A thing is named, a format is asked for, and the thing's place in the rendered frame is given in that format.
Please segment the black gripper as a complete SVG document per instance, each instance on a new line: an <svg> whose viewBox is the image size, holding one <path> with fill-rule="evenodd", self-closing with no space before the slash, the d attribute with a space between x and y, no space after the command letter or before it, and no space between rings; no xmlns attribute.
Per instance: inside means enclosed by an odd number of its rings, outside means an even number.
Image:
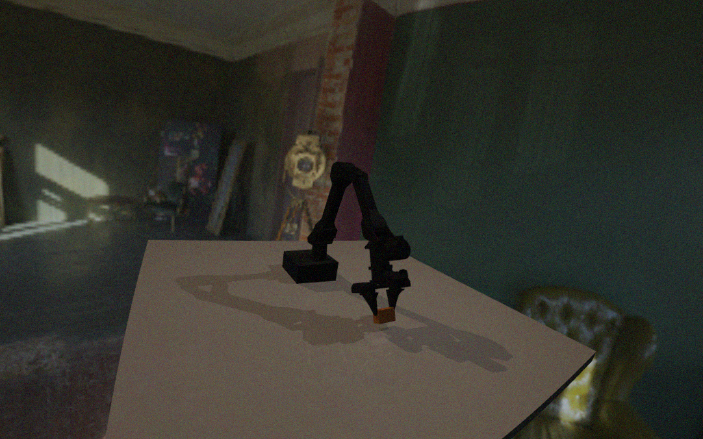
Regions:
<svg viewBox="0 0 703 439"><path fill-rule="evenodd" d="M360 293L360 295L364 297L364 300L367 300L368 307L371 308L374 316L377 316L376 296L378 295L378 292L375 292L375 289L388 288L386 289L389 303L388 306L393 307L394 309L398 295L403 290L402 288L392 289L384 283L384 285L377 285L380 269L384 268L384 271L387 271L389 266L392 267L392 264L389 264L389 261L371 263L371 266L368 266L368 269L372 270L372 280L370 280L370 282L354 283L351 287L352 293Z"/></svg>

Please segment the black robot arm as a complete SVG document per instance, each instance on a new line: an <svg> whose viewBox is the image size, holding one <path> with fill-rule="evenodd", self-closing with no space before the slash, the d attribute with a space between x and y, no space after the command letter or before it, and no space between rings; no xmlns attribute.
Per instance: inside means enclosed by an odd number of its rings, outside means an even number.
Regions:
<svg viewBox="0 0 703 439"><path fill-rule="evenodd" d="M349 162L335 162L331 167L331 191L323 217L315 224L312 233L308 235L307 242L312 245L311 255L315 261L329 260L327 258L327 244L332 244L336 237L335 218L348 185L353 183L355 193L362 212L361 228L364 238L368 240L364 249L370 249L370 263L402 260L409 257L411 246L403 236L395 236L388 228L384 217L376 209L374 197L368 174L364 173L354 164ZM387 271L380 269L378 285L388 285L392 289L403 288L407 281L407 270L392 271L389 266ZM383 284L384 283L384 284Z"/></svg>

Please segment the orange block with dark square face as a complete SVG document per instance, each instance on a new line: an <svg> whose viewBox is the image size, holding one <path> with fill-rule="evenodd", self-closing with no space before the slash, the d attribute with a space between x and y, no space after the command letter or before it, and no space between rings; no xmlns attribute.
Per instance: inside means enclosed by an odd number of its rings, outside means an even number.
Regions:
<svg viewBox="0 0 703 439"><path fill-rule="evenodd" d="M393 307L378 308L377 316L374 316L374 314L372 314L372 316L374 317L375 324L387 323L396 320L395 310Z"/></svg>

